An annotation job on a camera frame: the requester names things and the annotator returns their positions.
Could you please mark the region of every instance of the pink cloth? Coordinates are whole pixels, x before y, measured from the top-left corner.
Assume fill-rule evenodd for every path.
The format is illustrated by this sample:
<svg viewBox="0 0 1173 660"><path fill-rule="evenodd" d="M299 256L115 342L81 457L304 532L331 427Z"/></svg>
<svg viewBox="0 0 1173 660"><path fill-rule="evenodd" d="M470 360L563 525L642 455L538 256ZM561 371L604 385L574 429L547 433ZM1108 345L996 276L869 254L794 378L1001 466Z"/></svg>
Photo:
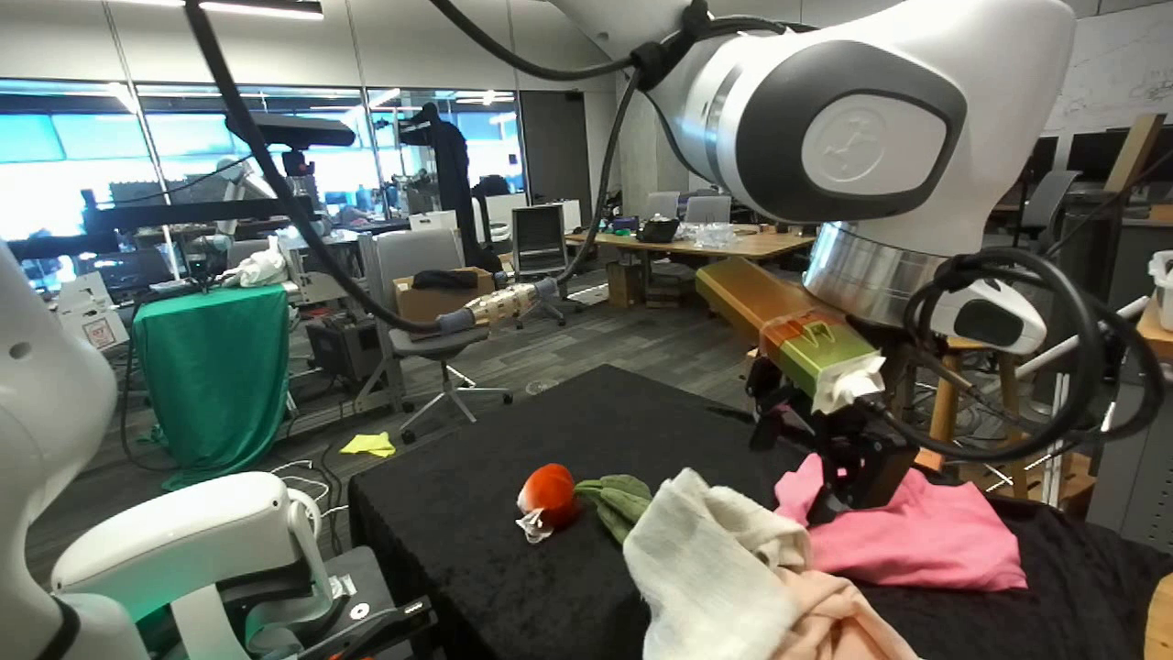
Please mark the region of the pink cloth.
<svg viewBox="0 0 1173 660"><path fill-rule="evenodd" d="M822 457L774 487L776 515L807 525L822 487ZM822 571L885 586L1026 591L1019 538L973 484L940 487L910 471L888 505L851 511L810 527L810 560Z"/></svg>

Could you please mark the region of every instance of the black table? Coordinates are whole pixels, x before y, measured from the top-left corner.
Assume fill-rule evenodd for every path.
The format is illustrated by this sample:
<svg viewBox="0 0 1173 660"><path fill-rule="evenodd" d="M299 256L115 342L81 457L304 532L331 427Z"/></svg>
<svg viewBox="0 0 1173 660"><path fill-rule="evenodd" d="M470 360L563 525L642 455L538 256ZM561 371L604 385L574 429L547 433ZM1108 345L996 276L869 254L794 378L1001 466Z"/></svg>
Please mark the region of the black table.
<svg viewBox="0 0 1173 660"><path fill-rule="evenodd" d="M541 548L521 538L517 487L541 462L574 476L694 466L774 505L794 448L749 448L749 423L650 378L591 371L357 476L353 532L397 599L430 594L447 658L638 658L650 611L594 517ZM1026 594L875 591L923 658L1139 658L1144 611L1173 560L1045 505L1001 505L1023 543Z"/></svg>

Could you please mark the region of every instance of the white cloth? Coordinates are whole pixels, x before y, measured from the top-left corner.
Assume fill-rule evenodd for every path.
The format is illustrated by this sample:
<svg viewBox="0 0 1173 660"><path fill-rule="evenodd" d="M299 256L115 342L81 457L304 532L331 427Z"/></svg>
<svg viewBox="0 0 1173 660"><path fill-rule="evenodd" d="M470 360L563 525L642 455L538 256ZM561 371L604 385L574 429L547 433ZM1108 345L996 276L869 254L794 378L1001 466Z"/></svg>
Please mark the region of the white cloth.
<svg viewBox="0 0 1173 660"><path fill-rule="evenodd" d="M781 569L807 569L807 532L681 471L631 527L623 560L651 609L645 660L767 660L798 617Z"/></svg>

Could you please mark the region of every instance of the white robot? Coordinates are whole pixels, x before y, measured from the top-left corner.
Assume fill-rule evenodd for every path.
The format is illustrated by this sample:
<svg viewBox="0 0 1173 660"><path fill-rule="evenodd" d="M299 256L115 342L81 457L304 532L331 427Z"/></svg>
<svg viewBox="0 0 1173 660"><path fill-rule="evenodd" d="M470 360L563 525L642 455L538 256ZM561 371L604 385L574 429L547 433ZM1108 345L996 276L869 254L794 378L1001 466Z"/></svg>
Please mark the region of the white robot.
<svg viewBox="0 0 1173 660"><path fill-rule="evenodd" d="M690 6L552 5L611 59L664 41ZM822 220L807 272L818 296L864 323L898 323L940 261L980 248L993 203L1023 168L1062 86L1069 36L1073 16L1058 0L907 0L818 34L700 41L645 97L698 177L764 218ZM274 476L226 476L142 504L71 548L56 594L33 583L25 532L97 455L115 375L43 311L4 246L0 309L4 658L137 660L148 658L133 627L139 609L188 599L193 648L224 641L204 586L284 565L310 577L310 599L290 609L341 603L310 543L314 505ZM1039 339L1023 329L1011 345L1029 351Z"/></svg>

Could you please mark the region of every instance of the red object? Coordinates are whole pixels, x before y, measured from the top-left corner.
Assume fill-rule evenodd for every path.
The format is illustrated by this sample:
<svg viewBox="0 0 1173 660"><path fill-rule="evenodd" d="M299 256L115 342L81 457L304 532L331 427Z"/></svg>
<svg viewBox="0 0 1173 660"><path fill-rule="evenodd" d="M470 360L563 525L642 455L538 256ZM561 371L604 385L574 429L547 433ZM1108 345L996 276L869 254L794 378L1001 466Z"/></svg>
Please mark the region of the red object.
<svg viewBox="0 0 1173 660"><path fill-rule="evenodd" d="M517 511L538 511L547 527L563 527L574 522L574 474L561 462L547 462L517 493Z"/></svg>

